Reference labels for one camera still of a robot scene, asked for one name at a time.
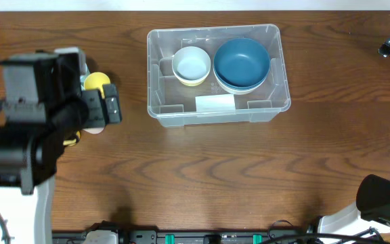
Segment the white small bowl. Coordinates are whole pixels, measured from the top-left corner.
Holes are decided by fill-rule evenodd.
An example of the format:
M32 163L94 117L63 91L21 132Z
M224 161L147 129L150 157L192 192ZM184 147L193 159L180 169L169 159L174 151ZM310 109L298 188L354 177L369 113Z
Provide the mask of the white small bowl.
M200 85L209 75L209 63L200 60L183 60L172 65L174 75L187 86Z

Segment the yellow small bowl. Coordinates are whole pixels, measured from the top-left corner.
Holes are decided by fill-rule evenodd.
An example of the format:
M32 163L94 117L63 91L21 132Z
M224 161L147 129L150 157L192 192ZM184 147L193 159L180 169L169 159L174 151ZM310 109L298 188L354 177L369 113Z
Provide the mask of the yellow small bowl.
M197 80L185 80L185 79L180 79L178 78L179 82L182 83L183 85L189 86L189 87L194 87L198 86L201 83L204 82L204 79L197 79Z

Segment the dark blue bowl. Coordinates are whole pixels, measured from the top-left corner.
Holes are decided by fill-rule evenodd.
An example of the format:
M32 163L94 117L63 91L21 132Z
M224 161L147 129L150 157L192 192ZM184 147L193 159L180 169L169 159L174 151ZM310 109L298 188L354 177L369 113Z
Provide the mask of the dark blue bowl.
M251 93L262 85L269 70L270 68L213 68L218 84L225 91L237 95Z
M270 68L270 55L258 41L236 38L225 42L217 50L213 68Z

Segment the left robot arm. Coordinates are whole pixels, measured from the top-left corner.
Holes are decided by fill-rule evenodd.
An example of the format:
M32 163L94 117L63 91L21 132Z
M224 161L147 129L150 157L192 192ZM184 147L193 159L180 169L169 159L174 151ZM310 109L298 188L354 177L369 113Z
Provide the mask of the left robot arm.
M0 61L0 243L51 243L57 161L122 120L117 88L91 73L84 51L38 50Z

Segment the pink cup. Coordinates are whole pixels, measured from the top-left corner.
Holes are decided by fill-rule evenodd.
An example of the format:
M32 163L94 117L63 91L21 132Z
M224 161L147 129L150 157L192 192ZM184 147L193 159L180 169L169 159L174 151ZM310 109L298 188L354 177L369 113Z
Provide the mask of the pink cup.
M87 129L83 129L83 131L86 131L87 133L90 134L99 134L102 131L104 131L104 127L87 128Z

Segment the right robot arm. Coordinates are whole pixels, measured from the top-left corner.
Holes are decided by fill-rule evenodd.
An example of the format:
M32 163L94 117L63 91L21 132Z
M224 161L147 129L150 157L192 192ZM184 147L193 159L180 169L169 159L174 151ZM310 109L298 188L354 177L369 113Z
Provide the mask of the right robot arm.
M390 180L373 174L366 176L356 201L335 214L321 217L314 232L357 237L390 233Z

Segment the light grey small bowl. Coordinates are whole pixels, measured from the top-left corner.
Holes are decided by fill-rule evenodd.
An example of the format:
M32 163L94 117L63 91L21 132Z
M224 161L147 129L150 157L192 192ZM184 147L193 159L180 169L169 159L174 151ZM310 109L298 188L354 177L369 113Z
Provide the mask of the light grey small bowl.
M175 53L171 67L174 75L183 84L196 86L209 75L211 58L199 47L183 47Z

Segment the beige large bowl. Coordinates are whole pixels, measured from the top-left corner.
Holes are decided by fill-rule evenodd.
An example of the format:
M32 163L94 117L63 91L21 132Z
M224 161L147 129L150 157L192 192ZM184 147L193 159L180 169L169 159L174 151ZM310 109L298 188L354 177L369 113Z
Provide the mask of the beige large bowl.
M249 93L255 91L258 87L262 86L265 83L265 80L263 80L260 84L254 86L254 87L240 89L240 88L233 88L233 87L227 86L227 84L224 83L219 77L216 77L216 79L217 79L219 86L222 89L224 89L226 92L228 92L230 94L234 94L234 95L249 94Z

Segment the yellow cup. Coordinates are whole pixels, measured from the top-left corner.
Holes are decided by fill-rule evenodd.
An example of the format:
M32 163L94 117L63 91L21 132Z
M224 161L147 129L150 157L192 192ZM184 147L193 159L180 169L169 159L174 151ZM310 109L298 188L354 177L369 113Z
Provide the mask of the yellow cup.
M69 137L68 139L63 141L63 145L64 146L74 146L80 141L80 139L81 139L81 133L80 133L80 131L77 131L76 133L71 135L71 137Z
M102 98L105 98L103 85L110 84L110 78L105 73L94 72L88 75L84 80L85 90L98 89Z

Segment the light blue cup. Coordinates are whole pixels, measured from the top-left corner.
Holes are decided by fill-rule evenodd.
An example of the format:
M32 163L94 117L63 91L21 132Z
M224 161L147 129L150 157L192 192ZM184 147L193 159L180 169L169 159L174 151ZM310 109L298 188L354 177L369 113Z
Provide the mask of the light blue cup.
M87 63L84 63L82 65L82 68L80 69L80 75L81 75L80 76L81 83L84 83L86 78L90 75Z

